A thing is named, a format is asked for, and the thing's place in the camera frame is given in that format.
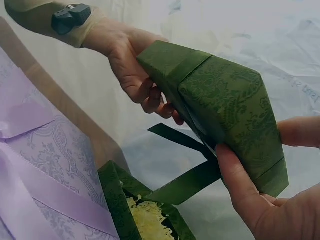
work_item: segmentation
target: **green patterned paper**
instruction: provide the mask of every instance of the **green patterned paper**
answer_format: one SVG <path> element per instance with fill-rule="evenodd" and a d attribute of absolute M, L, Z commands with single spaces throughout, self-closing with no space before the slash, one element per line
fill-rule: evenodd
<path fill-rule="evenodd" d="M 99 169 L 99 178 L 108 208 L 111 212 L 115 227 L 121 240 L 142 239 L 135 220 L 129 209 L 126 195 L 145 196 L 152 191 L 136 180 L 126 171 L 109 161 Z M 196 240 L 193 233 L 181 217 L 178 210 L 169 204 L 161 206 L 162 213 L 168 215 L 166 224 L 173 230 L 173 236 L 179 240 Z"/>
<path fill-rule="evenodd" d="M 258 72 L 162 41 L 137 60 L 207 146 L 232 148 L 260 192 L 276 197 L 289 185 L 277 123 Z M 213 155 L 208 160 L 217 161 Z"/>

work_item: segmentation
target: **person's right hand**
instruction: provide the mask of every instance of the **person's right hand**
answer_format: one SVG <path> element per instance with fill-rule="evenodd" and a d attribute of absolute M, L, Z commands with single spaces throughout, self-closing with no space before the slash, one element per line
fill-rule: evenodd
<path fill-rule="evenodd" d="M 161 36 L 121 22 L 103 18 L 86 37 L 83 46 L 105 55 L 122 89 L 147 114 L 157 113 L 165 119 L 173 117 L 178 125 L 184 121 L 170 103 L 164 103 L 161 90 L 149 78 L 136 57 Z"/>
<path fill-rule="evenodd" d="M 278 128 L 285 145 L 320 146 L 319 116 L 285 120 L 278 123 Z M 239 159 L 227 146 L 217 146 L 216 153 L 233 207 L 255 239 L 320 239 L 320 184 L 293 198 L 276 199 L 257 191 Z"/>

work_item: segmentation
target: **white tablecloth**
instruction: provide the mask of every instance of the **white tablecloth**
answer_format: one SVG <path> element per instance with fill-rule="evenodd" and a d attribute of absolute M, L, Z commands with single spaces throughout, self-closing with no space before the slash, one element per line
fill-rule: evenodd
<path fill-rule="evenodd" d="M 116 20 L 171 42 L 213 53 L 259 71 L 277 120 L 320 113 L 320 3 L 317 0 L 83 0 Z M 0 15 L 57 83 L 123 148 L 134 177 L 152 189 L 204 161 L 146 129 L 171 120 L 144 114 L 121 90 L 108 59 L 73 49 Z M 191 134 L 186 126 L 180 127 Z M 292 197 L 319 182 L 319 150 L 284 147 Z M 221 182 L 179 210 L 198 240 L 250 239 Z"/>

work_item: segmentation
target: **sleeve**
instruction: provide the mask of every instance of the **sleeve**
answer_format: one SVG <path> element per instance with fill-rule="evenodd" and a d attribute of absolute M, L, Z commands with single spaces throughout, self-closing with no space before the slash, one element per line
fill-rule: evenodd
<path fill-rule="evenodd" d="M 32 32 L 58 39 L 75 48 L 81 48 L 90 30 L 104 17 L 102 11 L 90 6 L 91 15 L 84 25 L 66 35 L 58 35 L 51 28 L 52 15 L 70 4 L 70 0 L 4 0 L 8 14 L 23 28 Z"/>

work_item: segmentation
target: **green ribbon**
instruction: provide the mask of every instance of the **green ribbon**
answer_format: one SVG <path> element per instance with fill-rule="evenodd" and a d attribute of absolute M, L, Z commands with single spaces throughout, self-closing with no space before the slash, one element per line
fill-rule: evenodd
<path fill-rule="evenodd" d="M 144 201 L 180 205 L 221 178 L 216 156 L 202 143 L 162 123 L 149 129 L 167 140 L 196 150 L 208 160 L 187 171 L 158 190 L 144 196 Z"/>

